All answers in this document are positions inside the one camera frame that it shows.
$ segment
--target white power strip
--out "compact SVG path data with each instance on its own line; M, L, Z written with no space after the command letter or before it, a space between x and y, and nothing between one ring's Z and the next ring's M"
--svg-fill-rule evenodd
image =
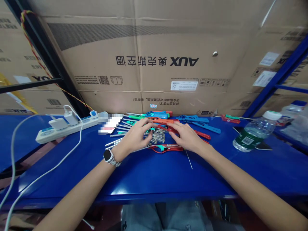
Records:
M98 113L98 117L100 117L102 114L106 114L106 112ZM86 128L98 125L98 118L92 119L91 116L82 118L82 121L83 121L82 129L86 129ZM70 125L61 130L55 130L53 127L45 128L38 132L38 135L36 136L35 141L40 144L45 144L55 139L58 139L60 137L79 132L80 128L81 128L81 121L78 121L78 124L74 126Z

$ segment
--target blue metal shelf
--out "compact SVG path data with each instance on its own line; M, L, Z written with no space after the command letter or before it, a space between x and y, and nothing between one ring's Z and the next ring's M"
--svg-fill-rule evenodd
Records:
M266 85L263 91L255 101L246 110L243 117L252 118L264 103L275 93L277 89L284 89L308 94L308 89L283 86L283 82L292 74L292 72L308 56L308 36L298 45L293 54L288 58L285 64L279 69L272 80Z

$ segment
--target black phone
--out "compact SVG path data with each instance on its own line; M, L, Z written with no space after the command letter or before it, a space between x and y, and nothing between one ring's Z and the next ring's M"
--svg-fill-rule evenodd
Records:
M236 130L237 133L241 133L244 128L243 127L233 127L233 129ZM273 150L271 146L269 146L268 144L264 143L263 141L262 141L262 143L258 144L255 147L255 149L257 149L257 150L265 150L265 151L272 151Z

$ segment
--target water bottle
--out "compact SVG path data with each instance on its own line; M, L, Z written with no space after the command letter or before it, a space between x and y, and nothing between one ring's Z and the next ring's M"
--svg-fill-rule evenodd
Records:
M262 117L244 127L239 136L233 140L233 146L242 152L250 152L274 131L276 121L281 116L278 112L266 111Z
M293 101L289 106L285 106L281 110L282 117L277 121L276 125L283 127L287 123L291 123L300 114L307 102L301 100Z

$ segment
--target person's leg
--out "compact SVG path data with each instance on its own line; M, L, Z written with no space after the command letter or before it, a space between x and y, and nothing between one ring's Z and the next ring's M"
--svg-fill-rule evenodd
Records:
M167 202L165 218L162 223L168 230L213 231L200 201Z
M154 204L123 205L122 231L161 231Z

